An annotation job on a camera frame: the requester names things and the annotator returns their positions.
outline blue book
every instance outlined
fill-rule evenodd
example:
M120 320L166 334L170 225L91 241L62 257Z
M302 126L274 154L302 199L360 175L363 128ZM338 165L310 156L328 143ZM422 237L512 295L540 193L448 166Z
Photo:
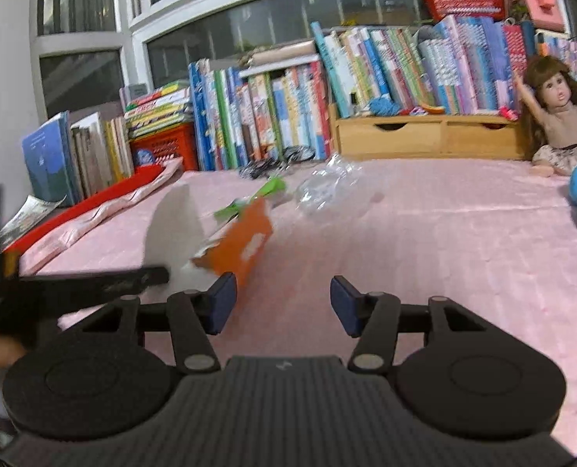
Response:
M295 146L297 143L293 142L290 120L288 118L288 104L286 102L286 95L284 94L282 79L274 79L272 81L272 87L274 89L275 112L277 112L278 123L280 124L282 144L284 147Z
M239 99L237 98L237 85L234 82L234 76L239 76L239 71L230 67L225 71L225 76L228 84L228 112L230 113L230 125L232 126L232 134L234 140L234 149L237 151L237 162L240 167L244 167L249 163L247 157L246 145L243 136L243 125L241 123L241 114L239 109Z
M308 103L308 78L306 76L307 67L304 70L302 67L297 67L297 102L299 104L299 117L302 121L302 128L304 133L308 136L309 146L316 149L314 141L314 132L312 131L312 113L310 111L310 104Z
M206 121L202 77L197 63L189 64L189 80L191 82L191 104L193 105L193 122L196 128L197 160L200 170L214 170L215 160L210 155L210 138Z
M23 154L33 194L47 202L59 202L71 207L75 204L72 177L65 163L64 141L58 114L23 139Z
M342 92L342 85L340 84L340 79L336 74L336 68L334 62L331 60L330 52L325 45L325 37L323 36L323 31L321 30L321 25L315 21L310 27L312 28L312 33L314 34L314 41L319 49L319 54L323 64L325 65L325 70L327 71L328 78L330 79L331 90L334 92L334 98L336 99L336 105L338 106L338 112L340 112L341 118L349 118L351 116L351 111L349 110L349 103L351 100L347 100Z
M379 86L381 96L383 98L390 99L390 90L388 89L388 84L386 83L386 77L381 70L379 57L377 56L377 52L375 51L375 48L370 41L368 30L366 28L361 28L359 30L359 37L362 39L362 42L364 42L364 48L366 49L366 54L368 54L368 61L372 67L373 73L375 74L375 80Z
M75 164L72 160L72 132L70 132L70 124L68 121L69 112L60 112L54 116L50 121L57 121L59 124L59 133L61 135L62 149L63 149L63 160L65 163L65 170L70 178L70 184L72 185L72 201L73 204L77 204L84 199L83 192L81 191L81 183L77 183L77 176L75 174Z

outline bed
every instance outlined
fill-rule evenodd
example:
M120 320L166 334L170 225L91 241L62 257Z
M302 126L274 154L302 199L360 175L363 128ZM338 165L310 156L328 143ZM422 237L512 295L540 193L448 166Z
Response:
M577 229L567 179L527 175L526 163L487 160L377 160L362 163L374 191L359 219L318 223L294 204L276 208L275 232L221 335L234 354L347 358L329 299L342 274L361 291L384 290L407 303L445 295L553 359L568 381L554 435L577 454ZM310 173L288 178L294 186ZM205 229L212 212L259 182L233 172L184 173ZM41 273L122 268L143 258L144 229L171 185L108 219ZM397 361L421 338L401 337ZM148 338L171 360L169 338Z

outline wooden drawer box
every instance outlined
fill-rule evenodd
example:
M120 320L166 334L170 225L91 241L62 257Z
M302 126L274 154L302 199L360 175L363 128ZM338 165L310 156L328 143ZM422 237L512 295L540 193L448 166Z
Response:
M338 119L334 105L330 116L334 149L350 159L529 159L529 136L496 116Z

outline green book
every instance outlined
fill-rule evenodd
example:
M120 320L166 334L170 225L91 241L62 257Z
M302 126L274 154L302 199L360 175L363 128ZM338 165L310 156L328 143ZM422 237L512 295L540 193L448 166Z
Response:
M224 136L225 150L228 157L228 168L239 168L237 161L237 150L234 147L234 140L232 139L232 132L230 132L230 120L228 119L228 87L225 85L221 70L213 72L215 77L215 90L217 92L217 102L219 104L219 118L221 119L221 131Z
M269 72L265 74L265 88L267 90L267 102L269 104L269 113L271 115L271 126L274 129L275 146L278 149L278 156L283 156L284 146L282 143L282 135L280 132L280 122L278 121L278 111L275 108L274 89L271 86L271 76Z

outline stack of books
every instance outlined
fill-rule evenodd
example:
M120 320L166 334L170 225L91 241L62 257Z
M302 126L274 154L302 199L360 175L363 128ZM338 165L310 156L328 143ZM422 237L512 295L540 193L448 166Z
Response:
M491 18L449 15L420 43L401 27L324 33L311 26L343 118L381 97L406 111L436 105L446 114L496 114L514 106L512 70L526 69L524 50L518 61L519 26Z
M99 112L69 123L62 112L23 139L34 195L71 207L135 172L123 118Z
M192 117L189 82L182 80L133 100L124 114L131 142L174 129Z
M330 155L323 66L317 54L248 70L189 65L201 170L229 170L290 146L308 146L316 159Z
M572 69L577 80L577 42L568 40L559 33L539 32L535 36L537 52L542 56L554 56Z

